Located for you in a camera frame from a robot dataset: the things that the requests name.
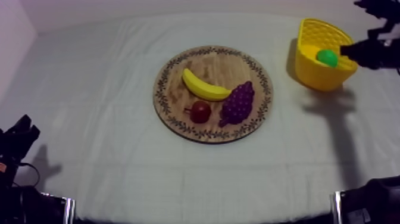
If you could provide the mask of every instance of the yellow banana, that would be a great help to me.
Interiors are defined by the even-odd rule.
[[[230,90],[210,85],[197,78],[189,69],[183,70],[182,79],[187,88],[196,96],[208,101],[221,101],[229,96]]]

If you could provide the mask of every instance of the green ball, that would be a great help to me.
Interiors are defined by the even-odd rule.
[[[319,51],[317,53],[317,60],[333,68],[336,68],[336,66],[338,66],[339,61],[338,56],[332,50],[328,49]]]

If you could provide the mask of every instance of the round wooden tray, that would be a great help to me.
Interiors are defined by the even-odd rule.
[[[203,81],[234,89],[250,80],[255,91],[250,116],[238,125],[219,127],[223,102],[208,102],[209,121],[196,124],[184,112],[197,100],[182,80],[183,69],[190,69]],[[255,131],[271,109],[272,84],[260,63],[252,57],[224,46],[201,46],[173,57],[160,71],[154,83],[154,107],[167,127],[178,135],[197,142],[230,142]]]

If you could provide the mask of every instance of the white tablecloth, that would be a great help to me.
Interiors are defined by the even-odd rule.
[[[40,190],[75,198],[80,216],[216,224],[328,210],[331,192],[400,172],[400,77],[360,68],[342,91],[315,94],[290,77],[300,21],[180,14],[42,34],[2,100],[0,127],[33,119],[42,133],[24,161],[40,170]],[[190,142],[153,108],[160,68],[202,45],[241,50],[271,77],[272,111],[240,141]],[[35,179],[21,169],[17,182]]]

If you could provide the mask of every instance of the plastic basket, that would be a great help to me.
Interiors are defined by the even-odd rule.
[[[296,50],[296,75],[307,86],[332,91],[342,85],[357,70],[357,63],[340,56],[341,45],[351,45],[353,40],[339,28],[314,18],[302,20]],[[316,59],[319,50],[330,49],[339,57],[336,68]]]

